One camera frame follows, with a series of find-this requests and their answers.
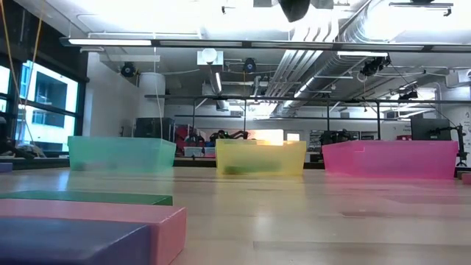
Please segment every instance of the table surface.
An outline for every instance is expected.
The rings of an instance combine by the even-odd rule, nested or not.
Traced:
[[[454,181],[326,176],[158,176],[68,169],[0,176],[0,192],[169,194],[188,209],[180,264],[468,264],[471,188]]]

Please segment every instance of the foam block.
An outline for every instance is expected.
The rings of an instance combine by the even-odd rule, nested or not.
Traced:
[[[185,246],[185,208],[101,202],[0,199],[0,216],[148,224],[152,231],[151,262],[155,265],[170,264]]]
[[[471,185],[471,174],[463,173],[461,175],[461,180],[463,181],[463,185]]]
[[[150,194],[116,194],[84,191],[18,191],[0,194],[0,199],[51,199],[72,202],[111,202],[141,205],[173,205],[171,196]]]
[[[13,163],[0,163],[0,173],[13,171]]]
[[[1,265],[149,265],[150,226],[61,219],[0,219]]]

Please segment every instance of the ceiling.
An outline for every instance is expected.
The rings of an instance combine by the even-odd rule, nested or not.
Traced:
[[[318,24],[315,15],[306,16],[298,24],[289,24],[279,7],[258,7],[266,3],[264,0],[16,0],[28,11],[40,16],[46,23],[73,38],[110,38],[110,33],[120,34],[113,38],[202,38],[219,40],[291,40],[294,28],[300,24]],[[339,18],[339,26],[350,18],[366,0],[335,0],[337,3],[349,5],[339,6],[335,14]],[[390,1],[373,0],[378,4],[369,12],[365,27],[367,32],[383,37],[386,33],[392,43],[471,43],[471,24],[467,21],[469,0],[447,0],[455,4],[449,17],[442,15],[443,10],[417,12],[416,9],[389,9]],[[226,14],[221,7],[225,6]],[[107,62],[107,57],[116,54],[128,55],[159,55],[156,71],[173,73],[198,69],[196,52],[198,49],[157,49],[153,48],[108,48],[101,54],[103,61],[114,71],[118,71],[124,62]],[[222,81],[253,80],[253,75],[234,74],[241,71],[240,63],[248,57],[255,58],[257,71],[267,72],[262,75],[272,76],[285,54],[283,50],[250,50],[222,49],[224,59],[231,60],[232,72],[222,73]],[[428,73],[444,73],[450,67],[471,66],[471,56],[468,54],[401,54],[391,53],[396,68],[386,68],[381,73],[393,75],[401,73],[417,73],[427,68]],[[329,54],[324,53],[312,66],[320,67]],[[154,71],[154,63],[136,62],[140,71]],[[399,88],[406,82],[398,77],[370,77],[366,82],[357,79],[360,66],[352,69],[347,76],[353,79],[332,79],[336,89],[331,96],[335,98],[381,97],[390,90]],[[204,71],[194,71],[187,74],[168,75],[167,89],[171,94],[201,94],[201,83],[208,78]],[[408,75],[411,82],[417,78],[424,84],[441,80],[441,77],[427,74]],[[287,94],[293,95],[299,86],[294,86]]]

